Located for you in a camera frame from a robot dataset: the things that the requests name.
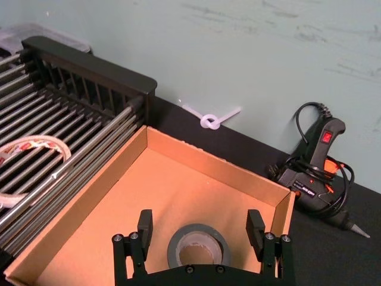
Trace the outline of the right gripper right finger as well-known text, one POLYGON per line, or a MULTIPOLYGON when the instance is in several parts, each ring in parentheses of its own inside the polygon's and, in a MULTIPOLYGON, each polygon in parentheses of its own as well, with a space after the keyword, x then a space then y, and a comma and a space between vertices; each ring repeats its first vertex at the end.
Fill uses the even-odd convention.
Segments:
POLYGON ((265 231, 259 210, 250 209, 246 218, 246 233, 257 260, 261 263, 263 278, 294 278, 292 241, 290 236, 279 237, 265 231))

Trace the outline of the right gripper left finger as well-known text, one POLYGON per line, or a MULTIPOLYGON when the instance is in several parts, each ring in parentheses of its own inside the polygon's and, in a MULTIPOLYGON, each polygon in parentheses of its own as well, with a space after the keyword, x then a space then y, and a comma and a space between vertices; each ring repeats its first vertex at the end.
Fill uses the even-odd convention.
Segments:
POLYGON ((133 262, 132 279, 147 279, 145 261, 153 234, 153 215, 151 209, 140 212, 137 230, 128 236, 115 234, 112 237, 114 278, 127 279, 126 258, 131 257, 133 262))

